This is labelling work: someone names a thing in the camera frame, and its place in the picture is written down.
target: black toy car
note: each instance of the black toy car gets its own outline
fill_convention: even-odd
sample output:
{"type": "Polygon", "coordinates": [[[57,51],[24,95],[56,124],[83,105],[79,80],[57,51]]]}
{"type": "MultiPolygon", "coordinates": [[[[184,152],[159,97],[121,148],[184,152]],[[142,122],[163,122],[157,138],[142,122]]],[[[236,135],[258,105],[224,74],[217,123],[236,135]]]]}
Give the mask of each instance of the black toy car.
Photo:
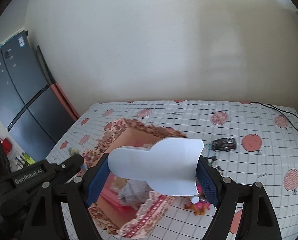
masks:
{"type": "Polygon", "coordinates": [[[234,138],[221,138],[212,142],[212,150],[219,151],[234,151],[236,149],[236,140],[234,138]]]}

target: refrigerator door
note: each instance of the refrigerator door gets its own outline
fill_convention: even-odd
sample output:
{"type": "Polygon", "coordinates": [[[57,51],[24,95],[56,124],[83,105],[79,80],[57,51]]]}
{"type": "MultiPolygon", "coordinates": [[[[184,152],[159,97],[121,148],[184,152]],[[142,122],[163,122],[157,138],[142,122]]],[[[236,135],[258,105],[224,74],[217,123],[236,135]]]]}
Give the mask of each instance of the refrigerator door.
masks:
{"type": "Polygon", "coordinates": [[[36,162],[43,160],[55,146],[31,113],[26,110],[9,131],[19,146],[36,162]]]}
{"type": "Polygon", "coordinates": [[[0,120],[6,128],[24,106],[10,79],[0,50],[0,120]]]}
{"type": "Polygon", "coordinates": [[[1,50],[15,88],[27,104],[48,83],[29,46],[25,32],[11,38],[1,50]]]}
{"type": "Polygon", "coordinates": [[[43,92],[28,107],[28,110],[55,143],[74,124],[74,120],[59,102],[51,88],[43,92]]]}

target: white wall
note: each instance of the white wall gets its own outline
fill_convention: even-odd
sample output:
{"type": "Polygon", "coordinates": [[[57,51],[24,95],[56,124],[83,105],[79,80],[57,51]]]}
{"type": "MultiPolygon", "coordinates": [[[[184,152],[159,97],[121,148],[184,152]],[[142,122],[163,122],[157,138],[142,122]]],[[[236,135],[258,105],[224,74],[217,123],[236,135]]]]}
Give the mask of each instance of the white wall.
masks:
{"type": "Polygon", "coordinates": [[[30,0],[25,28],[80,114],[176,98],[298,110],[297,14],[290,0],[30,0]]]}
{"type": "Polygon", "coordinates": [[[24,27],[29,0],[12,0],[0,16],[0,43],[24,27]]]}

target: mattress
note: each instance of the mattress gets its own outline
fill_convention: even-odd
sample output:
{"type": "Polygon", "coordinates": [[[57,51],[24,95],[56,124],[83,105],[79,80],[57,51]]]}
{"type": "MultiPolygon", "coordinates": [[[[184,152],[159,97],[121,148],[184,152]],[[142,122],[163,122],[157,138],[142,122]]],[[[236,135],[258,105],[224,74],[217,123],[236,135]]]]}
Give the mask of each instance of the mattress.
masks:
{"type": "MultiPolygon", "coordinates": [[[[288,107],[279,107],[297,115],[288,107]]],[[[298,128],[298,119],[285,114],[298,128]]],[[[66,132],[47,156],[51,163],[61,163],[72,148],[80,153],[89,151],[98,143],[115,119],[139,119],[180,130],[189,138],[202,139],[206,147],[203,156],[216,155],[223,176],[235,182],[251,185],[261,181],[268,193],[279,222],[283,239],[295,239],[298,235],[298,131],[276,110],[260,104],[243,104],[222,101],[138,101],[94,104],[66,132]],[[233,137],[237,148],[230,152],[210,150],[213,140],[233,137]]],[[[215,208],[205,216],[195,216],[184,210],[185,197],[177,197],[172,207],[160,220],[149,240],[202,239],[215,208]]],[[[238,216],[243,205],[238,204],[238,216]]],[[[68,206],[63,204],[67,230],[77,239],[68,206]]],[[[232,225],[227,239],[235,238],[232,225]]],[[[115,240],[105,231],[99,231],[104,240],[115,240]]]]}

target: toy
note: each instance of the toy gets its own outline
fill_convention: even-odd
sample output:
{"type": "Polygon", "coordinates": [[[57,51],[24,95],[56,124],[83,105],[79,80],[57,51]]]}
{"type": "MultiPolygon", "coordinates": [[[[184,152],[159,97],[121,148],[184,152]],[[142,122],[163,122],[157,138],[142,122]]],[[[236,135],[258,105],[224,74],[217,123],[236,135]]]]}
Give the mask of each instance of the toy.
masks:
{"type": "Polygon", "coordinates": [[[203,194],[203,190],[199,182],[196,182],[196,189],[199,192],[200,201],[198,203],[190,203],[190,205],[184,205],[184,209],[192,209],[194,215],[204,216],[205,212],[210,209],[210,203],[207,201],[203,194]]]}
{"type": "Polygon", "coordinates": [[[234,151],[236,149],[236,140],[234,138],[221,138],[212,142],[212,150],[219,151],[234,151]]]}
{"type": "Polygon", "coordinates": [[[195,216],[204,216],[205,212],[210,209],[210,205],[208,202],[191,203],[190,205],[184,205],[184,209],[192,209],[195,216]]]}
{"type": "MultiPolygon", "coordinates": [[[[80,151],[75,148],[69,148],[68,151],[69,151],[70,156],[74,156],[75,154],[81,155],[80,151]]],[[[83,163],[83,165],[81,165],[80,168],[81,168],[82,175],[85,174],[87,171],[87,165],[85,163],[83,163]]]]}
{"type": "Polygon", "coordinates": [[[205,157],[205,159],[208,162],[210,167],[215,168],[220,173],[220,175],[223,176],[223,171],[222,171],[220,165],[216,165],[216,163],[217,163],[217,157],[216,156],[205,157]]]}

